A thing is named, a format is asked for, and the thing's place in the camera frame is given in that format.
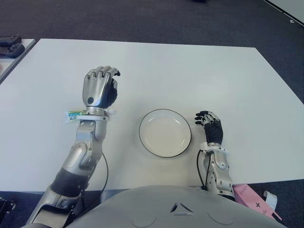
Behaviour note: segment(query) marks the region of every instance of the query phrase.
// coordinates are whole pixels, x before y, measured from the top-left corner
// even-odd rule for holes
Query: pink box
[[[233,186],[236,202],[243,204],[255,211],[262,213],[272,219],[274,213],[280,220],[281,217],[255,192],[249,185],[240,184]]]

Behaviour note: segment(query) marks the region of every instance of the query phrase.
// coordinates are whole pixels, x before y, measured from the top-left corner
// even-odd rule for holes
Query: wire
[[[198,156],[196,157],[196,168],[198,169],[199,179],[200,179],[200,182],[202,184],[201,189],[207,190],[207,179],[208,179],[208,173],[209,173],[209,167],[210,167],[210,161],[211,161],[211,154],[207,152],[207,154],[209,155],[209,164],[208,164],[207,173],[206,173],[206,180],[205,180],[205,184],[204,184],[203,179],[202,179],[201,174],[200,174],[200,168],[199,168],[200,152],[202,152],[202,150],[199,150]]]
[[[205,180],[206,187],[207,187],[207,179],[208,179],[210,160],[211,160],[211,154],[210,153],[207,153],[207,154],[209,154],[209,164],[208,164],[207,173],[206,173],[206,180]]]
[[[107,160],[106,160],[106,158],[105,158],[105,154],[103,153],[103,157],[104,157],[104,161],[105,161],[105,165],[106,165],[106,180],[105,180],[105,183],[104,183],[104,187],[103,187],[103,189],[100,191],[100,193],[98,194],[98,196],[87,206],[87,207],[85,207],[84,209],[82,209],[81,210],[81,212],[79,212],[79,214],[78,215],[76,215],[76,217],[74,218],[74,219],[76,219],[76,218],[78,218],[78,217],[80,217],[80,216],[82,216],[82,214],[83,214],[83,212],[85,212],[85,210],[86,209],[88,209],[99,197],[100,197],[100,195],[103,193],[103,191],[105,190],[105,187],[106,187],[106,184],[108,183],[108,179],[109,179],[109,166],[108,166],[108,162],[107,162]]]
[[[202,179],[202,177],[201,177],[200,168],[199,168],[199,157],[200,157],[199,155],[200,155],[200,152],[201,152],[201,151],[202,151],[202,150],[199,150],[198,156],[196,157],[196,168],[198,169],[199,179],[200,179],[200,182],[201,182],[201,184],[202,184],[201,189],[206,190],[206,186],[205,186],[205,184],[204,184],[204,182],[203,182],[203,179]]]
[[[85,206],[85,191],[82,190],[80,192],[80,195],[81,195],[82,210],[85,210],[86,209],[86,206]]]

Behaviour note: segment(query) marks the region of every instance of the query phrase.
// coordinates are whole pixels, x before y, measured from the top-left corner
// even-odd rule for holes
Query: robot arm
[[[204,127],[207,139],[207,142],[200,146],[200,152],[205,154],[203,164],[207,176],[206,188],[215,194],[235,200],[226,158],[227,150],[221,146],[223,130],[220,119],[209,111],[202,111],[196,116],[195,123]]]
[[[80,124],[76,140],[61,170],[48,186],[27,224],[40,223],[52,228],[64,226],[102,156],[102,142],[109,119],[105,109],[117,97],[117,82],[113,76],[119,75],[116,68],[100,66],[90,70],[85,76],[83,102],[86,109],[84,115],[78,117]]]

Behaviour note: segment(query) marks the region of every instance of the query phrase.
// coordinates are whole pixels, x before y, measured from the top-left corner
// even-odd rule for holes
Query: white tabletop
[[[42,39],[0,85],[0,190],[44,191],[53,181],[78,126],[65,124],[65,111],[84,108],[84,76],[101,65],[121,72],[103,145],[107,189],[200,185],[204,135],[193,118],[201,110],[222,121],[234,184],[304,178],[304,105],[255,48]],[[141,119],[159,108],[190,125],[190,146],[177,157],[140,142]],[[88,189],[100,190],[105,175],[101,160]]]
[[[0,58],[0,80],[6,77],[7,73],[23,58],[24,55],[34,45],[34,39],[23,39],[21,42],[25,48],[24,52],[17,58]]]

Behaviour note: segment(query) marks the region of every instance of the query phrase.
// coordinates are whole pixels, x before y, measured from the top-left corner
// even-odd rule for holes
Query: dark carpet floor
[[[255,47],[304,102],[304,29],[262,0],[1,0],[0,6],[0,36]],[[304,227],[303,180],[251,187],[278,196],[288,227]],[[24,200],[1,228],[24,225],[39,195],[1,194]]]

